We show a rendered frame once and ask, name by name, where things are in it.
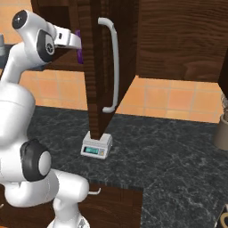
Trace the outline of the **tan round object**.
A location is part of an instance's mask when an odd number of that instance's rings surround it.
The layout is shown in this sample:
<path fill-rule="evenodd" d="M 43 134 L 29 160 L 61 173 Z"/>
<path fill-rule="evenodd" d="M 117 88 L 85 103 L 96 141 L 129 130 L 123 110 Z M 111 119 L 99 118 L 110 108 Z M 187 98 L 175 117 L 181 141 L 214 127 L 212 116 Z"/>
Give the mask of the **tan round object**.
<path fill-rule="evenodd" d="M 228 204 L 225 204 L 219 217 L 216 220 L 214 228 L 228 228 Z"/>

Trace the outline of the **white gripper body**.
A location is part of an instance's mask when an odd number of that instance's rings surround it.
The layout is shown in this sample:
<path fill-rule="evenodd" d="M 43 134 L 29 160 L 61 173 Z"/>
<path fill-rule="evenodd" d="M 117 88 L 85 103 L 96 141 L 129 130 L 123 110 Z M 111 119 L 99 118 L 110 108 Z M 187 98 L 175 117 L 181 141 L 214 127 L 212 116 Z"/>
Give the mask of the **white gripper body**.
<path fill-rule="evenodd" d="M 81 49 L 82 48 L 81 38 L 76 34 L 70 33 L 67 47 L 72 49 Z"/>

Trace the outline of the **white digital scale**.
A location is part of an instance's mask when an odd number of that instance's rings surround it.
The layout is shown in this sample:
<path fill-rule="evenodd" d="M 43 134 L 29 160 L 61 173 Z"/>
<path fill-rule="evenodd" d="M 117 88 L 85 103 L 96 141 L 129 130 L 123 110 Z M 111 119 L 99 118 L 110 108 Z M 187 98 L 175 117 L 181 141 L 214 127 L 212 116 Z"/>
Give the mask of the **white digital scale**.
<path fill-rule="evenodd" d="M 87 132 L 80 154 L 90 158 L 106 159 L 112 144 L 113 139 L 110 134 L 103 134 L 100 140 L 95 140 L 91 138 L 90 132 Z"/>

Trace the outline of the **brown wooden wall cabinet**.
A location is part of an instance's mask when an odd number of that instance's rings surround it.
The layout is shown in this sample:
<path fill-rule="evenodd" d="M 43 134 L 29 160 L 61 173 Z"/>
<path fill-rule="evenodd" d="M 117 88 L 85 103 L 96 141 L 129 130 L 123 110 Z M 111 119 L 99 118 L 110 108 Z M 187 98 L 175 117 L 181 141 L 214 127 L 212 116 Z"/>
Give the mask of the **brown wooden wall cabinet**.
<path fill-rule="evenodd" d="M 228 48 L 228 0 L 140 0 L 137 74 L 216 82 Z"/>
<path fill-rule="evenodd" d="M 52 24 L 75 33 L 79 26 L 77 0 L 30 0 L 34 13 Z M 77 62 L 77 51 L 57 48 L 53 62 L 46 69 L 82 71 L 83 65 Z"/>

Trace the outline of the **brown wooden cabinet door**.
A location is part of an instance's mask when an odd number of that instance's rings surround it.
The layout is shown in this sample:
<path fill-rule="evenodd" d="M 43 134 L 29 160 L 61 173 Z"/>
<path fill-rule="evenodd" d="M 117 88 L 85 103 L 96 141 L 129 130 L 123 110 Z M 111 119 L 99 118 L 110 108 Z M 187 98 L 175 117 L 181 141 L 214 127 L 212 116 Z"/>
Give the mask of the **brown wooden cabinet door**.
<path fill-rule="evenodd" d="M 139 0 L 77 0 L 84 59 L 89 130 L 100 139 L 114 113 L 110 107 L 114 89 L 114 61 L 110 30 L 98 23 L 103 17 L 114 23 L 118 35 L 119 87 L 123 99 L 136 72 Z"/>

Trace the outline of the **brown wooden drawer front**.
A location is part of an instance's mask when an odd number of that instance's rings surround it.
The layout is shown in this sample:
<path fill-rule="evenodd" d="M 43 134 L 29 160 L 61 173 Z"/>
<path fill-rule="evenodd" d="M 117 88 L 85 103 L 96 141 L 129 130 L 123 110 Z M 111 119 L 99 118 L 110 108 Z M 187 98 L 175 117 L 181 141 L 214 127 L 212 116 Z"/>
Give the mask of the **brown wooden drawer front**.
<path fill-rule="evenodd" d="M 90 189 L 101 192 L 78 204 L 81 214 L 91 228 L 140 228 L 143 189 L 120 189 L 104 184 L 90 184 Z M 54 219 L 53 203 L 32 208 L 14 208 L 4 198 L 0 186 L 0 226 L 6 228 L 46 228 Z"/>

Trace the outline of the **purple cereal box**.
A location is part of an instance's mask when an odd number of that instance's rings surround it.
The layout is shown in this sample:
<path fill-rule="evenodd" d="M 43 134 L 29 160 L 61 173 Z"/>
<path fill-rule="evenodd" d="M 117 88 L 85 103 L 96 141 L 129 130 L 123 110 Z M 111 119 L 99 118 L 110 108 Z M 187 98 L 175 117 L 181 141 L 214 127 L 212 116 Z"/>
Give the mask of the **purple cereal box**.
<path fill-rule="evenodd" d="M 81 38 L 80 30 L 76 30 L 76 35 Z M 77 62 L 78 64 L 84 64 L 82 49 L 77 49 Z"/>

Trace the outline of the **tan utensil pot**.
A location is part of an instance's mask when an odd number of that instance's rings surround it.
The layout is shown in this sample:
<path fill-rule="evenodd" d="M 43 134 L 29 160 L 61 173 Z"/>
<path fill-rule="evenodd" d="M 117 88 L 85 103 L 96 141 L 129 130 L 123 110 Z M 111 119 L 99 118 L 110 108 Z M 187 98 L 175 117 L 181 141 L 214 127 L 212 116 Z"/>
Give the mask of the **tan utensil pot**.
<path fill-rule="evenodd" d="M 228 151 L 228 99 L 221 95 L 223 114 L 220 116 L 214 137 L 214 145 L 224 151 Z"/>

